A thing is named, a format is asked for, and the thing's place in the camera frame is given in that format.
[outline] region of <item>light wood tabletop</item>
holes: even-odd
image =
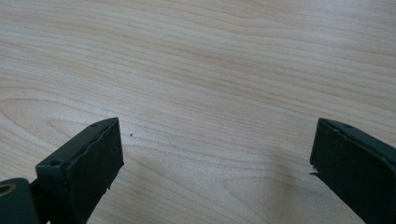
[[[396,2],[1,0],[0,180],[113,117],[88,223],[363,223],[309,156],[318,118],[396,146]]]

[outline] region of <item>wooden table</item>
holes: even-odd
[[[0,179],[112,117],[89,223],[362,223],[309,156],[319,117],[396,146],[396,2],[2,0]]]

